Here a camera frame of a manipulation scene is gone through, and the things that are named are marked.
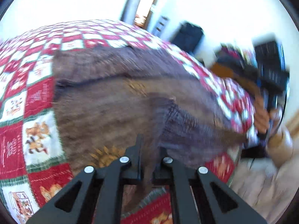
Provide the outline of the person's right hand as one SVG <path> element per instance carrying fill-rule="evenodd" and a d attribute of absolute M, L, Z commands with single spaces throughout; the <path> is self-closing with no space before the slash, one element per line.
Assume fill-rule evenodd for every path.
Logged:
<path fill-rule="evenodd" d="M 258 130 L 258 133 L 265 134 L 270 132 L 270 121 L 272 121 L 271 135 L 279 133 L 279 123 L 282 119 L 282 107 L 277 106 L 276 109 L 272 109 L 270 112 L 264 107 L 263 97 L 260 95 L 255 96 L 254 100 L 254 126 Z"/>

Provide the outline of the beige sleeve forearm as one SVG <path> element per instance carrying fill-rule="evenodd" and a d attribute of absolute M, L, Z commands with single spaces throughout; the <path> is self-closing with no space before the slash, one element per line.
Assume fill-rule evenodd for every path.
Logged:
<path fill-rule="evenodd" d="M 284 163 L 298 155 L 298 144 L 293 142 L 287 127 L 280 126 L 278 131 L 269 139 L 266 152 L 274 165 L 280 168 Z"/>

